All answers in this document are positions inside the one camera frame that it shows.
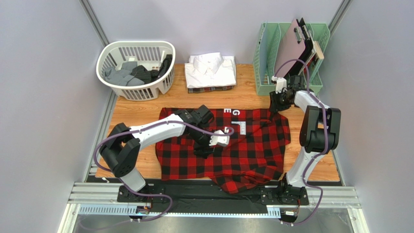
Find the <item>red black plaid shirt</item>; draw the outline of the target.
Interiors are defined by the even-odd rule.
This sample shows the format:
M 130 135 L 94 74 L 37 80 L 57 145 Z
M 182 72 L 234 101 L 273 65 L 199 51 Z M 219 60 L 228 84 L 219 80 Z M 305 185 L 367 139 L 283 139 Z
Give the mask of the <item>red black plaid shirt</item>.
M 206 158 L 194 153 L 189 135 L 158 142 L 155 154 L 162 180 L 208 177 L 223 191 L 241 191 L 278 180 L 284 169 L 285 148 L 291 142 L 288 119 L 268 109 L 212 109 L 208 131 L 232 127 L 226 147 L 217 146 Z

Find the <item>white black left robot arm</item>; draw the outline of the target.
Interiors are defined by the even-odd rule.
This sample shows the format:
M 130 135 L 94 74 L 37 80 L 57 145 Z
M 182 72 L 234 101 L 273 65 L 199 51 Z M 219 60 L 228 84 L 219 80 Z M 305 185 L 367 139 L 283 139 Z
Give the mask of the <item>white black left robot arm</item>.
M 142 190 L 146 181 L 136 169 L 139 152 L 165 139 L 189 134 L 202 148 L 226 142 L 225 132 L 209 132 L 203 127 L 214 117 L 204 105 L 196 110 L 177 110 L 168 117 L 141 126 L 118 124 L 111 135 L 99 143 L 94 155 L 100 154 L 108 170 L 132 193 Z

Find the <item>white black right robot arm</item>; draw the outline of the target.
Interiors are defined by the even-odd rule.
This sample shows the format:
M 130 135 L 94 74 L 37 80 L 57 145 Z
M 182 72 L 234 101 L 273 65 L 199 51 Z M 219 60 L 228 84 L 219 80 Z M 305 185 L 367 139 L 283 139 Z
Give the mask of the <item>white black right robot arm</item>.
M 299 133 L 301 150 L 278 187 L 278 196 L 289 202 L 304 196 L 317 163 L 338 146 L 341 111 L 323 104 L 314 92 L 306 89 L 301 76 L 289 79 L 273 76 L 271 82 L 275 85 L 269 94 L 271 112 L 279 113 L 293 105 L 304 112 Z

